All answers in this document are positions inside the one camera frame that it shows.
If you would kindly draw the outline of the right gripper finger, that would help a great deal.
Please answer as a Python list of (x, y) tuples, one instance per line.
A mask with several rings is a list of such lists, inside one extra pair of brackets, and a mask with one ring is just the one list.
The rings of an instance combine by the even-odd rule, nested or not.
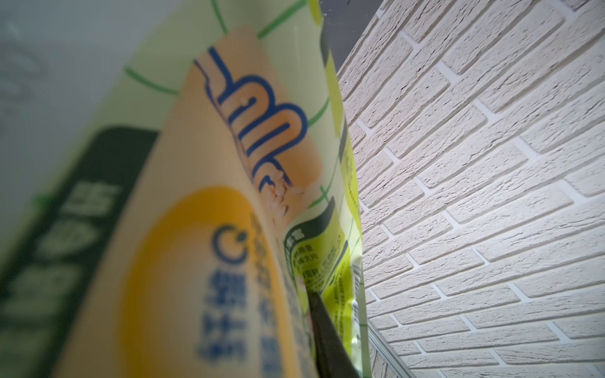
[(321, 296), (311, 292), (308, 294), (308, 299), (319, 376), (321, 378), (359, 377)]

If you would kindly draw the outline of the green oats bag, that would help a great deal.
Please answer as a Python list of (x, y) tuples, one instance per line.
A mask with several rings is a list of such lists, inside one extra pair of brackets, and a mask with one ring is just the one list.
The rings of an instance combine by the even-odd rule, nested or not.
[(1, 4), (1, 375), (371, 374), (318, 1)]

